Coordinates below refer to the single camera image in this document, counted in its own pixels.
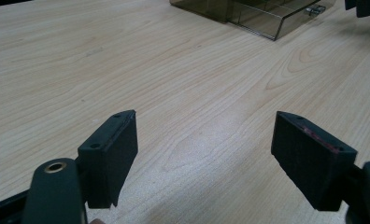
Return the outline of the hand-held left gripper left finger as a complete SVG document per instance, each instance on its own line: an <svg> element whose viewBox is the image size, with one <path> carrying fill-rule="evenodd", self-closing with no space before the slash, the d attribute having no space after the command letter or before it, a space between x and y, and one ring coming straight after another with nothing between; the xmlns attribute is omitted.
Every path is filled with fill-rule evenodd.
<svg viewBox="0 0 370 224"><path fill-rule="evenodd" d="M134 110L112 115L78 148L83 199L91 209L118 205L137 152Z"/></svg>

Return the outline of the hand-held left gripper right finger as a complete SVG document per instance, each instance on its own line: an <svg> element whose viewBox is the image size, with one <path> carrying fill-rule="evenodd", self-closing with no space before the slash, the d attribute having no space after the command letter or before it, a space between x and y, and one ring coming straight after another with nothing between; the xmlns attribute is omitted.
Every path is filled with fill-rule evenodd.
<svg viewBox="0 0 370 224"><path fill-rule="evenodd" d="M337 182L354 165L354 148L308 119L278 111L271 153L314 209L340 208Z"/></svg>

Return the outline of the smoky clear acrylic drawer box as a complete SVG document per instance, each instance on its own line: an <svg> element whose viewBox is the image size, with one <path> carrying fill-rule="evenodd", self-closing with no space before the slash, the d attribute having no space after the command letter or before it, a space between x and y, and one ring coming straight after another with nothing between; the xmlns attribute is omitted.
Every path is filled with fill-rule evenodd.
<svg viewBox="0 0 370 224"><path fill-rule="evenodd" d="M222 23L231 23L270 40L287 35L336 0L169 0L170 4Z"/></svg>

